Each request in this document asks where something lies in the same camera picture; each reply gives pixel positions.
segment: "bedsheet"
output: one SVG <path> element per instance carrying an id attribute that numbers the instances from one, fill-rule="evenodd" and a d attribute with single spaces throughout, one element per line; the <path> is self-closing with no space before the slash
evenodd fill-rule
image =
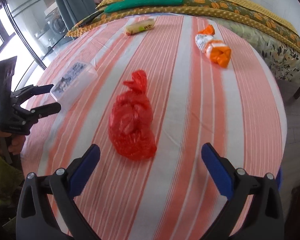
<path id="1" fill-rule="evenodd" d="M 98 78 L 69 111 L 32 127 L 22 152 L 23 171 L 51 174 L 96 143 L 101 159 L 75 202 L 103 240 L 198 240 L 226 201 L 201 160 L 201 146 L 212 143 L 249 174 L 276 176 L 287 133 L 284 106 L 263 59 L 227 28 L 198 17 L 162 15 L 147 32 L 122 32 L 126 24 L 148 17 L 94 28 L 51 63 L 38 85 L 56 83 L 77 61 L 93 64 Z M 232 49 L 226 69 L 195 45 L 195 35 L 208 24 Z M 122 82 L 137 69 L 148 76 L 157 144 L 155 157 L 141 162 L 117 154 L 107 134 L 115 98 L 126 90 Z M 49 94 L 40 95 L 27 109 L 51 102 Z M 53 201 L 52 209 L 67 231 Z"/>

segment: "green fabric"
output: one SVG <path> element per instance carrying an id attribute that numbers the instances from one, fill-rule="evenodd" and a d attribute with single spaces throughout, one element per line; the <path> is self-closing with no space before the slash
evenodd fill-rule
<path id="1" fill-rule="evenodd" d="M 182 5 L 183 0 L 123 0 L 110 4 L 106 9 L 105 13 L 112 13 L 124 9 L 130 9 L 142 6 L 172 6 Z"/>
<path id="2" fill-rule="evenodd" d="M 23 179 L 21 171 L 0 157 L 0 206 L 11 204 L 11 196 Z"/>

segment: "floor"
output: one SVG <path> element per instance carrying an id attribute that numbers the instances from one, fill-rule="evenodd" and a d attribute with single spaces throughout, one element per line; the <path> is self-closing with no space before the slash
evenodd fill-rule
<path id="1" fill-rule="evenodd" d="M 291 200 L 291 190 L 300 184 L 300 97 L 292 96 L 299 85 L 277 80 L 287 114 L 287 141 L 282 159 L 283 181 L 280 196 L 286 218 Z"/>

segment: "blue gripper pad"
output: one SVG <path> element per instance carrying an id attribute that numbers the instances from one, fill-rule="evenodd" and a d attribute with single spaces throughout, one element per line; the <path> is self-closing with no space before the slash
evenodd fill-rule
<path id="1" fill-rule="evenodd" d="M 234 192 L 232 179 L 214 153 L 213 149 L 211 149 L 207 143 L 202 146 L 201 158 L 206 165 L 220 194 L 222 196 L 226 196 L 227 199 L 230 200 Z"/>
<path id="2" fill-rule="evenodd" d="M 31 90 L 31 93 L 33 95 L 41 95 L 41 94 L 49 93 L 52 87 L 53 87 L 53 84 L 45 85 L 45 86 L 41 86 L 41 87 L 34 87 Z"/>
<path id="3" fill-rule="evenodd" d="M 280 190 L 281 184 L 282 184 L 282 169 L 281 169 L 281 167 L 278 171 L 277 177 L 275 178 L 275 182 L 277 183 L 278 190 Z"/>
<path id="4" fill-rule="evenodd" d="M 70 198 L 79 196 L 87 184 L 91 174 L 100 160 L 100 148 L 98 145 L 91 145 L 82 157 L 80 165 L 72 174 L 68 183 L 68 195 Z"/>

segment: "wrapped snack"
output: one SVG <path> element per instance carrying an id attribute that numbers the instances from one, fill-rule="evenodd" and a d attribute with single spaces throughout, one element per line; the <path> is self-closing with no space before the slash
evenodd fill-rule
<path id="1" fill-rule="evenodd" d="M 143 32 L 146 30 L 150 30 L 153 28 L 155 23 L 155 20 L 152 18 L 149 18 L 147 20 L 139 21 L 136 23 L 133 23 L 131 25 L 127 25 L 123 28 L 123 33 L 130 36 L 135 33 Z"/>
<path id="2" fill-rule="evenodd" d="M 208 59 L 219 66 L 226 68 L 231 58 L 231 49 L 223 41 L 214 39 L 212 25 L 195 36 L 195 43 Z"/>

